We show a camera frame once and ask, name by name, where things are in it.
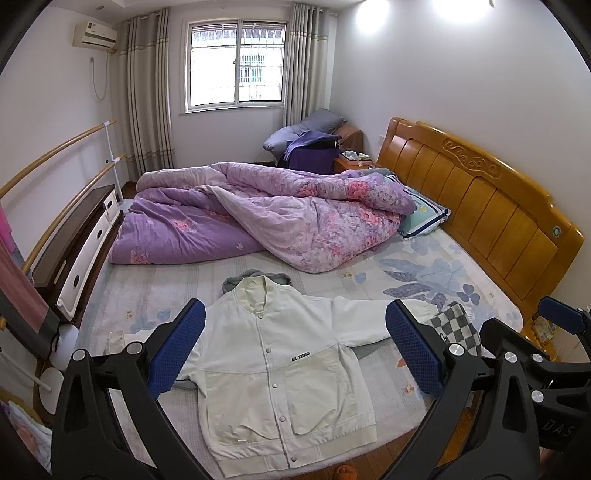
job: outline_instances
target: white pole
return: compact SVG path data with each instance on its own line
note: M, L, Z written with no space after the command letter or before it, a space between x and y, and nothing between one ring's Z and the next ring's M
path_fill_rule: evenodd
M12 358L10 358L7 354L2 352L2 348L0 348L0 356L2 358L4 358L4 360L6 360L10 365L12 365L14 368L16 368L20 373L22 373L25 377L27 377L29 380L36 383L37 385L39 385L41 388L47 390L48 392L51 391L51 387L49 385L47 385L46 383L39 380L35 375L31 375L29 372L27 372L18 363L16 363Z
M113 149L111 148L111 139L109 138L109 130L107 129L110 124L110 122L103 122L103 125L105 126L105 134L107 136L107 144L109 145L109 155L111 156L111 161L117 163L119 161L119 157L117 157L115 161L115 158L113 157ZM119 201L123 203L123 192L121 191L121 184L119 183L119 176L117 175L117 166L115 166L113 169L113 173L115 173L115 188L117 190L117 195L119 195Z

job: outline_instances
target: checkered cloth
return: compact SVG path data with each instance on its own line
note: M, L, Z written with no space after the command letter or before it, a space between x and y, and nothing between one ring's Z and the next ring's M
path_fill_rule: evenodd
M431 320L427 320L425 325L435 328L446 343L459 343L471 355L482 356L482 345L478 332L458 302L450 303L447 310Z

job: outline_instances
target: air conditioner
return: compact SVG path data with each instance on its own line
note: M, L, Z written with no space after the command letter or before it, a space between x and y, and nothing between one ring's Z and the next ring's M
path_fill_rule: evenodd
M111 50L117 42L117 30L93 22L82 22L74 29L75 47Z

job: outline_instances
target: mattress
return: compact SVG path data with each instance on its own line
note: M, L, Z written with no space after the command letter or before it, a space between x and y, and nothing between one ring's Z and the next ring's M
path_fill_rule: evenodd
M108 334L137 333L175 318L191 298L210 305L222 284L249 268L286 273L305 295L357 300L420 299L439 310L456 301L474 326L497 317L520 331L519 310L458 244L441 229L404 241L398 235L330 272L307 274L268 252L187 265L109 265L101 270L85 312L79 346L104 353ZM384 445L418 426L431 398L418 388L391 339L354 349L374 404L378 440L340 456L298 469L245 475L271 480L343 462ZM152 464L126 411L120 392L112 392L119 421L136 458ZM195 390L173 388L158 399L169 420L199 462L215 479L223 475L205 446Z

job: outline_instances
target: white wall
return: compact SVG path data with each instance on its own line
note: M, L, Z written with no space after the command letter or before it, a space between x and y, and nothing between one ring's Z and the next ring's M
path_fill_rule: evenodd
M72 47L74 26L87 20L68 10L46 8L2 72L0 184L63 141L112 118L109 94L103 101L96 99L90 69L93 56L96 87L102 94L106 53ZM66 203L105 166L107 157L104 133L95 133L36 169L2 199L24 257ZM118 171L125 182L125 167ZM112 174L102 180L113 182ZM8 331L0 332L0 346L34 372L34 357ZM31 399L31 389L2 360L0 385L25 401Z
M591 306L591 73L539 0L495 0L471 24L431 0L388 0L385 25L363 33L359 6L337 26L331 109L377 155L388 120L421 120L480 145L536 179L588 239L556 290Z
M249 107L182 114L184 101L181 55L183 24L189 21L253 20L288 21L289 4L244 6L238 3L207 2L174 7L170 12L169 76L170 114L177 167L195 167L218 161L272 161L263 142L282 127L281 107Z

